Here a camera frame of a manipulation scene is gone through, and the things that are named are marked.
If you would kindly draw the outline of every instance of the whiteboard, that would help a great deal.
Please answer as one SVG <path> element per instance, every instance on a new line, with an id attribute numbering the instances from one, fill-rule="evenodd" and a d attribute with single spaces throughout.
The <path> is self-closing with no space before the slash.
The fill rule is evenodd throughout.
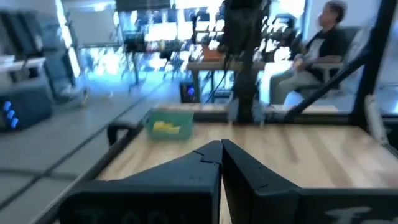
<path id="1" fill-rule="evenodd" d="M 113 14 L 113 9 L 99 12 L 70 10 L 69 21 L 72 22 L 78 45 L 115 44 Z"/>

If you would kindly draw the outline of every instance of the desk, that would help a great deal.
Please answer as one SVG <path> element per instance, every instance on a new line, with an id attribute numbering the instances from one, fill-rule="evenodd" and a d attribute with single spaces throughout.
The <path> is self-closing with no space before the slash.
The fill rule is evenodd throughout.
<path id="1" fill-rule="evenodd" d="M 242 62 L 232 61 L 231 64 L 229 65 L 229 70 L 238 72 L 238 71 L 240 71 L 240 69 L 242 69 L 242 64 L 243 64 Z M 265 62 L 254 62 L 252 69 L 258 73 L 259 71 L 263 71 L 265 66 L 266 66 Z M 195 90 L 194 95 L 195 95 L 195 99 L 197 99 L 197 103 L 199 103 L 201 100 L 200 99 L 201 98 L 200 85 L 199 85 L 199 71 L 203 71 L 203 70 L 209 70 L 212 72 L 220 71 L 220 70 L 222 71 L 222 70 L 224 70 L 224 67 L 223 67 L 223 61 L 189 62 L 187 64 L 187 70 L 192 71 L 193 88 Z"/>
<path id="2" fill-rule="evenodd" d="M 210 107 L 205 105 L 202 110 L 211 111 Z M 177 105 L 169 109 L 176 110 Z M 232 140 L 301 187 L 398 187 L 398 160 L 388 150 L 357 127 L 322 125 L 260 128 L 200 123 L 195 124 L 192 138 L 185 142 L 154 142 L 142 131 L 97 179 L 122 179 L 219 139 Z M 223 189 L 220 223 L 231 223 Z"/>

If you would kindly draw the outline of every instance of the white wall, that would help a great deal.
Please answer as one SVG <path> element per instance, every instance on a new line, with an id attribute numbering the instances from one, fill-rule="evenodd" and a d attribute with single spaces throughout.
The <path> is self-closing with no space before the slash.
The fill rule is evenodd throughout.
<path id="1" fill-rule="evenodd" d="M 116 42 L 113 38 L 116 32 L 113 22 L 113 9 L 99 12 L 69 10 L 72 26 L 79 45 L 105 44 Z"/>
<path id="2" fill-rule="evenodd" d="M 304 39 L 311 39 L 318 31 L 318 16 L 328 0 L 307 0 L 307 25 Z M 342 26 L 361 26 L 378 10 L 378 0 L 345 0 L 347 12 Z"/>

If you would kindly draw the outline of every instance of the yellow label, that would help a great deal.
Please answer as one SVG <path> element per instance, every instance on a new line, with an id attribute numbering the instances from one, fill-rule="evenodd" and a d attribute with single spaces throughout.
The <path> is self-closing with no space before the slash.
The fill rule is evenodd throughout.
<path id="1" fill-rule="evenodd" d="M 173 126 L 173 124 L 164 121 L 156 121 L 153 127 L 154 131 L 167 131 L 169 134 L 178 134 L 180 129 L 181 126 Z"/>

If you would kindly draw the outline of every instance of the black t-shirt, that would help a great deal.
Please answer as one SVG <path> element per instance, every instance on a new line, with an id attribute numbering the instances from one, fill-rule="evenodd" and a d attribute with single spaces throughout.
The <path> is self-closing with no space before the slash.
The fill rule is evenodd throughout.
<path id="1" fill-rule="evenodd" d="M 328 32 L 320 31 L 315 34 L 312 40 L 307 44 L 308 53 L 307 55 L 311 59 L 326 57 L 329 55 L 339 55 L 344 57 L 346 52 L 346 41 L 337 28 L 333 28 Z M 312 73 L 318 80 L 324 82 L 323 71 L 314 68 L 307 68 L 307 71 Z M 338 69 L 333 69 L 330 71 L 330 76 L 332 77 L 337 73 Z"/>

